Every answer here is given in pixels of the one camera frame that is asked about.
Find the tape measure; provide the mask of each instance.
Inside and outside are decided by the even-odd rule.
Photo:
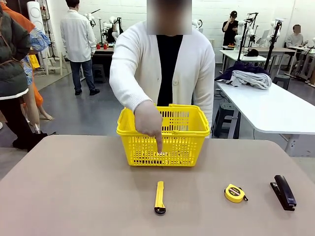
[[[245,196],[245,192],[233,184],[229,184],[224,190],[224,193],[225,197],[233,203],[240,203],[243,199],[248,201],[247,197]]]

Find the purple cloth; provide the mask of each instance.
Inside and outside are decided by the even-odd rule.
[[[261,74],[266,74],[270,76],[270,74],[265,71],[263,68],[260,66],[254,66],[252,63],[249,62],[243,62],[243,61],[236,61],[233,66],[228,68],[222,75],[218,76],[215,78],[215,81],[217,80],[231,80],[232,77],[232,72],[234,70],[241,70],[244,72],[250,72],[250,73],[261,73]]]

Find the green jacket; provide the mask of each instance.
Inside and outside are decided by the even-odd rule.
[[[1,6],[0,23],[0,97],[8,97],[28,87],[20,60],[28,54],[31,44],[28,32],[3,12]]]

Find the gray cloth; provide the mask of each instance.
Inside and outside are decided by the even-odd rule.
[[[0,97],[14,96],[27,87],[25,72],[19,62],[30,51],[30,35],[16,21],[3,12],[0,6],[2,24],[0,31],[9,47],[0,37]]]
[[[303,44],[303,35],[302,34],[291,34],[289,37],[286,39],[286,46],[291,47],[291,46],[300,46]]]
[[[227,84],[232,84],[234,87],[250,84],[259,89],[270,88],[272,81],[266,74],[254,74],[250,72],[244,72],[240,70],[234,70],[231,80]]]

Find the black stapler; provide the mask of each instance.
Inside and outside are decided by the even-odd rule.
[[[284,210],[294,211],[296,201],[284,176],[275,176],[276,182],[270,183]]]

